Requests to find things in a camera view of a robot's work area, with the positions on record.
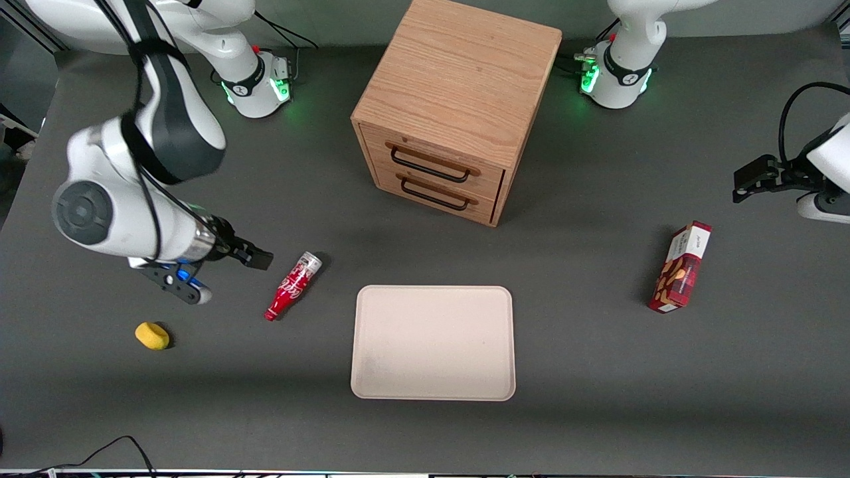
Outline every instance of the gray table surface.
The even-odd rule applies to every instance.
[[[54,229],[65,142],[133,91],[127,58],[59,57],[0,235],[0,466],[73,461],[132,434],[163,469],[850,474],[850,227],[798,217],[794,192],[730,200],[732,172],[776,152],[791,92],[846,82],[834,26],[672,39],[627,111],[553,74],[497,229],[371,183],[349,114],[381,52],[303,52],[294,101],[255,121],[190,58],[229,144],[216,174],[173,190],[276,254],[266,272],[206,266],[215,297],[203,306]],[[790,149],[848,108],[806,93]],[[715,227],[692,303],[656,314],[644,304],[671,233],[692,219]],[[304,250],[333,261],[283,322],[266,322]],[[367,284],[507,287],[513,399],[355,397],[354,301]],[[177,346],[144,349],[142,321],[166,322]],[[141,467],[130,446],[91,465]]]

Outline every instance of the plastic tray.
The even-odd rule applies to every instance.
[[[511,293],[491,286],[366,286],[351,390],[360,398],[505,401],[516,389]]]

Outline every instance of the wooden drawer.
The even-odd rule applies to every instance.
[[[474,194],[460,194],[432,182],[401,173],[398,168],[375,168],[377,186],[412,201],[419,202],[462,218],[490,224],[495,202]]]
[[[360,125],[375,168],[399,171],[446,189],[495,201],[504,171],[449,153],[402,134]]]

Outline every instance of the black metal handle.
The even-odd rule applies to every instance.
[[[440,206],[442,206],[444,208],[454,209],[456,211],[462,211],[462,210],[466,209],[467,206],[469,205],[468,199],[465,199],[463,201],[463,206],[457,206],[456,204],[452,204],[451,202],[446,202],[446,201],[443,201],[442,199],[437,199],[436,197],[431,197],[431,196],[429,196],[427,194],[423,194],[419,191],[414,191],[412,189],[405,188],[405,184],[407,184],[407,178],[402,178],[401,179],[401,190],[402,191],[406,192],[407,194],[410,194],[411,196],[416,196],[420,199],[424,199],[425,201],[430,201],[430,202],[433,202],[434,204],[439,204]]]
[[[469,174],[472,172],[469,169],[467,169],[467,172],[464,173],[463,176],[458,178],[457,176],[452,176],[451,174],[446,174],[446,173],[437,171],[436,169],[426,168],[426,167],[420,166],[420,165],[418,165],[414,162],[405,161],[403,159],[400,159],[400,158],[396,157],[396,155],[395,155],[395,153],[397,153],[397,152],[399,152],[399,148],[397,146],[393,146],[393,150],[390,151],[390,153],[389,153],[389,157],[393,158],[394,163],[400,164],[402,166],[406,166],[410,169],[415,169],[416,171],[422,171],[423,173],[432,174],[433,176],[437,176],[440,179],[445,179],[445,180],[451,181],[453,183],[462,183],[462,182],[466,181],[467,179],[469,179]]]

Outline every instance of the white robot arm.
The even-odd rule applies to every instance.
[[[130,258],[163,290],[190,304],[211,293],[195,279],[206,260],[234,257],[267,269],[273,255],[236,237],[224,219],[175,199],[163,185],[214,172],[224,134],[198,95],[183,55],[149,3],[94,0],[153,91],[137,84],[133,108],[68,142],[69,174],[54,197],[54,222],[73,242]]]
[[[732,201],[742,202],[760,192],[808,191],[797,199],[802,217],[850,224],[850,113],[810,141],[796,158],[785,156],[785,119],[794,100],[810,88],[850,94],[850,88],[834,83],[800,87],[785,103],[779,121],[779,158],[763,155],[735,171]]]
[[[717,0],[608,0],[621,27],[611,42],[601,38],[577,54],[584,62],[580,91],[601,106],[626,108],[646,90],[652,61],[667,39],[663,14],[698,9]]]
[[[122,45],[94,0],[26,0],[58,31],[114,51]],[[266,117],[290,99],[285,58],[255,51],[235,27],[254,14],[254,0],[152,0],[168,30],[204,55],[222,79],[228,101],[243,116]]]

